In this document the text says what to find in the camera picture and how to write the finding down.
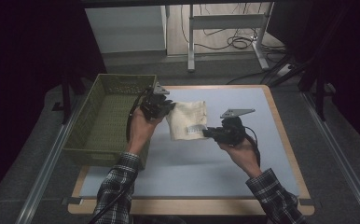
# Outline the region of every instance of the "person's left hand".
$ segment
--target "person's left hand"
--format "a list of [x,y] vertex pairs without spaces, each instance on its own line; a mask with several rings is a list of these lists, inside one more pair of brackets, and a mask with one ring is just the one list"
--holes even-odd
[[136,108],[132,115],[130,141],[128,150],[130,153],[139,155],[145,142],[151,138],[157,125],[163,120],[146,120],[140,108]]

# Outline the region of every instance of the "cloth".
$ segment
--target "cloth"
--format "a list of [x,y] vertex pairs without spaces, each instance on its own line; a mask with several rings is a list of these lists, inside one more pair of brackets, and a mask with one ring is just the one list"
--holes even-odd
[[196,125],[206,127],[206,103],[204,101],[176,102],[174,109],[166,116],[166,120],[173,141],[205,138],[201,130],[190,133],[188,128]]
[[297,197],[282,187],[272,169],[256,178],[250,178],[246,185],[273,223],[306,223],[305,217],[297,210]]
[[[94,214],[106,207],[118,193],[137,175],[139,157],[131,153],[122,153],[121,157],[109,172],[98,191],[98,203]],[[250,178],[246,185],[261,203],[267,216],[277,224],[304,224],[305,217],[297,210],[296,196],[287,192],[279,183],[274,172],[269,169],[257,178]],[[96,223],[132,224],[129,215],[131,210],[133,187],[122,195]],[[133,224],[186,224],[174,216],[134,217]]]

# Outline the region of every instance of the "white desk leg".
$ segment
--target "white desk leg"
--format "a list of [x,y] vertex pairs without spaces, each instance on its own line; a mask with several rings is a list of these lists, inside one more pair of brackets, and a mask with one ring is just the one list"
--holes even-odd
[[193,5],[189,5],[189,35],[188,35],[188,72],[195,71],[194,55],[194,10]]
[[253,42],[252,46],[256,53],[256,57],[258,58],[259,64],[261,65],[262,70],[269,70],[270,67],[268,66],[267,60],[265,59],[264,55],[262,54],[261,50],[261,43],[262,38],[264,37],[265,31],[267,30],[268,21],[270,20],[270,12],[272,11],[273,3],[271,2],[267,8],[267,11],[264,13],[264,19],[262,21],[262,26],[259,29],[256,42]]

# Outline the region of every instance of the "wooden floor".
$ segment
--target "wooden floor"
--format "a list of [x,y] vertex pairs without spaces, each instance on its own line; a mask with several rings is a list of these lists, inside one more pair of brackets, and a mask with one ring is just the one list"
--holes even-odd
[[[197,15],[217,15],[217,14],[256,14],[264,13],[267,10],[269,3],[240,3],[240,4],[204,4],[194,5],[194,16]],[[188,41],[188,17],[189,5],[183,6],[170,6],[170,16],[167,22],[167,53],[168,55],[187,54],[187,41]],[[201,46],[195,46],[196,53],[221,53],[221,52],[242,52],[253,51],[251,46],[246,49],[236,49],[228,47],[228,39],[236,36],[250,38],[253,36],[254,31],[251,29],[228,29],[215,34],[218,30],[198,30],[194,31],[194,43],[207,46],[208,49]],[[263,44],[267,46],[282,46],[283,44],[266,33],[264,35]],[[236,46],[245,47],[246,44],[239,43]]]

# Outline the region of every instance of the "hand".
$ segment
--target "hand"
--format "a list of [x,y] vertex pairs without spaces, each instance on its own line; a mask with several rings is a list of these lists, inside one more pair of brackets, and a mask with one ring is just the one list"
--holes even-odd
[[130,141],[127,151],[139,155],[145,142],[151,138],[155,128],[163,118],[146,120],[140,108],[136,108],[132,115]]
[[253,147],[247,139],[244,138],[244,140],[235,147],[220,143],[218,143],[218,145],[221,149],[227,151],[235,164],[241,167],[249,177],[255,178],[262,174],[256,160],[256,153],[253,151]]

